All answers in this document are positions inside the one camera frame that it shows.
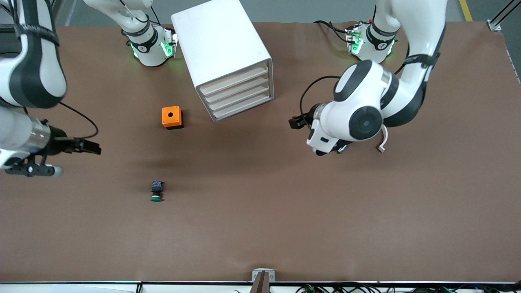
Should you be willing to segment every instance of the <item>black cable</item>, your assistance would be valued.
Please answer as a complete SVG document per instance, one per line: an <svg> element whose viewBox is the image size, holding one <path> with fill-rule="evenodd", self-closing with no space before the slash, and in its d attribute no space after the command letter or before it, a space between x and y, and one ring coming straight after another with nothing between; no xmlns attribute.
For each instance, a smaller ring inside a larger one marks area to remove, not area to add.
<svg viewBox="0 0 521 293"><path fill-rule="evenodd" d="M518 2L518 3L516 4L516 6L514 6L514 8L510 9L510 11L507 12L507 13L505 14L505 16L503 16L503 18L500 19L500 20L498 21L498 23L500 23L501 21L503 21L503 19L505 19L505 18L506 18L506 17L507 17L507 16L508 16L512 11L514 11L514 9L516 9L520 4L521 4L521 2Z"/></svg>
<svg viewBox="0 0 521 293"><path fill-rule="evenodd" d="M338 37L340 40L342 40L342 41L344 41L344 42L346 42L346 43L350 43L350 44L354 44L354 43L355 43L355 42L353 42L353 41L348 41L348 40L344 39L343 37L341 37L341 36L338 34L338 32L345 33L345 30L341 30L341 29L338 29L338 28L334 27L334 26L333 26L333 23L332 23L331 21L330 21L329 23L327 23L327 22L325 22L325 21L323 21L323 20L317 20L317 21L315 21L315 22L313 22L313 23L318 23L318 24L323 23L323 24L327 25L328 28L332 29L333 32L337 35L337 37Z"/></svg>
<svg viewBox="0 0 521 293"><path fill-rule="evenodd" d="M374 286L367 285L367 284L364 285L364 286L367 287L371 292L372 292L372 290L371 290L371 288L372 288L372 289L376 290L376 292L378 292L378 293L382 293L382 292L380 291L380 289L378 289L378 288L376 288L376 287L374 287Z"/></svg>
<svg viewBox="0 0 521 293"><path fill-rule="evenodd" d="M154 10L154 8L152 6L150 6L150 9L152 9L152 12L154 13L154 16L156 17L157 24L161 25L161 22L159 22L159 18L157 17L157 14L156 14L156 11Z"/></svg>
<svg viewBox="0 0 521 293"><path fill-rule="evenodd" d="M330 293L328 290L326 290L324 287L317 287L318 289L322 290L324 293Z"/></svg>
<svg viewBox="0 0 521 293"><path fill-rule="evenodd" d="M14 3L14 6L13 6L13 3L11 3L11 1L7 1L9 3L9 10L11 10L11 16L13 17L13 23L15 25L18 24L18 4L17 4L17 1L15 0L15 3Z"/></svg>
<svg viewBox="0 0 521 293"><path fill-rule="evenodd" d="M124 7L127 7L127 6L125 5L125 3L123 2L123 0L119 0L119 1L121 2L121 4L122 4ZM143 21L143 20L137 18L135 15L132 15L132 16L133 16L137 21L139 21L139 22L141 22L141 23L147 23L147 22L150 21L151 23L155 23L155 24L159 25L159 19L157 20L157 22L155 22L155 21L151 21L151 20L150 20L150 16L148 16L148 14L145 14L145 15L146 15L146 21Z"/></svg>
<svg viewBox="0 0 521 293"><path fill-rule="evenodd" d="M9 10L9 8L7 8L7 6L5 6L4 4L0 4L2 6L2 8L7 12L9 13L9 15L13 16L11 10Z"/></svg>
<svg viewBox="0 0 521 293"><path fill-rule="evenodd" d="M511 0L511 1L510 1L510 2L505 6L505 7L503 7L503 9L502 9L502 10L501 10L501 11L500 11L496 16L494 16L494 18L492 18L492 20L491 20L490 22L494 22L495 19L496 19L500 14L502 14L503 11L505 11L505 9L507 9L507 8L510 6L510 4L512 4L514 1L515 1L515 0Z"/></svg>
<svg viewBox="0 0 521 293"><path fill-rule="evenodd" d="M306 126L311 129L311 126L309 126L309 124L307 123L306 119L304 118L304 111L302 111L302 101L304 100L304 96L306 95L307 91L314 85L316 84L317 82L323 80L323 79L326 79L326 78L336 78L336 79L339 79L340 77L339 76L336 76L336 75L326 75L326 76L322 76L318 79L315 79L315 81L313 81L310 85L307 86L306 90L304 91L304 93L302 93L302 96L300 97L300 103L299 103L299 109L300 109L300 117L304 120L304 123L306 123Z"/></svg>
<svg viewBox="0 0 521 293"><path fill-rule="evenodd" d="M341 29L339 29L339 28L334 27L334 26L333 26L333 23L332 23L331 21L330 21L329 23L327 23L327 22L325 22L325 21L323 21L323 20L317 20L317 21L313 21L313 23L322 23L322 24L324 24L324 25L327 25L327 26L328 26L330 29L332 29L332 30L336 30L336 31L338 31L338 32L345 33L344 30L341 30Z"/></svg>
<svg viewBox="0 0 521 293"><path fill-rule="evenodd" d="M62 105L63 107L65 108L68 108L69 110L75 112L76 114L80 115L81 117L85 118L88 122L90 122L92 124L92 126L94 126L94 128L96 129L96 132L93 134L93 135L89 135L89 136L85 136L85 137L77 137L77 138L80 138L80 139L87 139L87 138L93 138L95 136L97 136L97 134L100 132L100 129L98 128L98 126L96 125L96 123L94 123L94 121L92 121L90 118L88 118L87 116L85 116L83 113L81 113L80 111L74 109L73 107L65 104L64 102L60 102L60 105Z"/></svg>
<svg viewBox="0 0 521 293"><path fill-rule="evenodd" d="M405 58L409 57L409 44L407 44L407 54L405 55ZM397 75L398 73L400 73L400 71L402 71L402 69L405 67L405 64L402 63L402 65L398 68L397 71L394 72L395 75Z"/></svg>

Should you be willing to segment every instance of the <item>black rubber band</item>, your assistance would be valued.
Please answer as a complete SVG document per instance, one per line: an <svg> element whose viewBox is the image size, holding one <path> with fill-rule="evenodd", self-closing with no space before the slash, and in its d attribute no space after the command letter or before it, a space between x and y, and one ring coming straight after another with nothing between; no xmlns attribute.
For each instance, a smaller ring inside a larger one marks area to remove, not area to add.
<svg viewBox="0 0 521 293"><path fill-rule="evenodd" d="M427 66L434 66L439 57L440 53L438 53L436 56L429 56L425 54L411 55L404 60L403 65L421 63L422 67L426 68Z"/></svg>
<svg viewBox="0 0 521 293"><path fill-rule="evenodd" d="M373 30L374 30L377 34L380 34L380 35L383 35L383 36L395 36L395 35L398 33L398 31L393 31L393 32L382 31L381 29L379 29L379 28L376 26L374 20L373 20L373 22L371 23L371 26L373 27Z"/></svg>
<svg viewBox="0 0 521 293"><path fill-rule="evenodd" d="M137 31L137 32L124 31L124 32L125 32L125 34L127 34L127 36L140 36L140 35L144 35L149 27L150 27L150 21L148 21L146 23L145 27L140 31Z"/></svg>
<svg viewBox="0 0 521 293"><path fill-rule="evenodd" d="M139 52L141 52L141 53L148 53L148 52L150 52L150 48L153 45L155 45L155 43L157 42L158 36L159 36L159 34L158 34L157 30L154 29L154 34L152 35L152 37L148 41L146 41L144 43L141 43L141 44L134 43L134 42L130 42L130 43Z"/></svg>
<svg viewBox="0 0 521 293"><path fill-rule="evenodd" d="M371 27L367 27L366 36L367 40L373 44L378 51L385 50L394 41L394 38L390 38L386 41L378 39L371 33Z"/></svg>
<svg viewBox="0 0 521 293"><path fill-rule="evenodd" d="M20 36L23 34L32 34L38 36L39 38L51 41L57 46L60 46L58 35L48 28L34 25L16 25L15 31L18 38L20 38Z"/></svg>
<svg viewBox="0 0 521 293"><path fill-rule="evenodd" d="M400 85L399 79L393 73L390 72L389 74L391 75L391 83L389 84L389 89L386 94L380 99L380 109L384 109L391 103Z"/></svg>

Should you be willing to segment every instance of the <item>gray floor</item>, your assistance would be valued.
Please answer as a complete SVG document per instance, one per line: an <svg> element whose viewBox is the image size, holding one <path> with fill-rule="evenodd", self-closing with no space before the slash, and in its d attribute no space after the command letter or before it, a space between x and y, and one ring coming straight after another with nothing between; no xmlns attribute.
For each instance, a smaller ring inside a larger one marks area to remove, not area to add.
<svg viewBox="0 0 521 293"><path fill-rule="evenodd" d="M474 21L492 19L505 7L510 0L467 0L468 9ZM502 33L505 36L506 47L510 53L512 63L521 70L521 7L518 6L501 22Z"/></svg>
<svg viewBox="0 0 521 293"><path fill-rule="evenodd" d="M154 9L159 20L171 23L170 16L208 0L155 0ZM373 16L375 1L368 0L241 0L254 22L313 22L318 19L344 22L366 20ZM69 0L58 24L62 26L115 26L107 16L87 6L82 0ZM459 1L449 0L447 21L465 20Z"/></svg>

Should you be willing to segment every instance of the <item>green led light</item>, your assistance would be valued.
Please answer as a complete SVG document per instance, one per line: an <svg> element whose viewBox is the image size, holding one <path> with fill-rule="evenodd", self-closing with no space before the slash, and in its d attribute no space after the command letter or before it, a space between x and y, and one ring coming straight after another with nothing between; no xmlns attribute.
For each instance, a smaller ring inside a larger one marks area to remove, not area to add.
<svg viewBox="0 0 521 293"><path fill-rule="evenodd" d="M360 53L360 48L362 47L362 45L364 44L364 40L362 38L359 38L358 39L358 42L356 42L354 45L353 45L353 54L358 54Z"/></svg>
<svg viewBox="0 0 521 293"><path fill-rule="evenodd" d="M394 45L394 41L392 41L391 44L389 45L389 50L387 51L387 55L391 54L392 45Z"/></svg>
<svg viewBox="0 0 521 293"><path fill-rule="evenodd" d="M165 55L167 57L172 56L172 46L170 46L168 43L161 42L161 45L163 46L163 51L165 51Z"/></svg>
<svg viewBox="0 0 521 293"><path fill-rule="evenodd" d="M138 58L138 54L136 53L134 45L132 45L132 43L130 43L130 47L132 48L132 51L134 52L134 57Z"/></svg>

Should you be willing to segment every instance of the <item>white plastic casing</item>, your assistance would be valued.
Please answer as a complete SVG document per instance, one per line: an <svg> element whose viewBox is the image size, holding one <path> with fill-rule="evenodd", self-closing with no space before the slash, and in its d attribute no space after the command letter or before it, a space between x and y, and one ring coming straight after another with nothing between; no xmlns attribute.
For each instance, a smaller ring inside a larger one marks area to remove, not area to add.
<svg viewBox="0 0 521 293"><path fill-rule="evenodd" d="M195 89L214 121L274 98L272 60L239 0L172 15Z"/></svg>
<svg viewBox="0 0 521 293"><path fill-rule="evenodd" d="M358 64L349 67L338 81L335 92L340 92L347 81L352 78ZM354 112L364 106L371 106L380 111L380 97L385 93L388 85L380 82L383 67L372 62L365 78L358 84L353 93L344 101L331 101L322 109L319 117L313 119L312 134L306 143L313 151L319 150L329 153L336 142L360 141L350 133L349 122Z"/></svg>

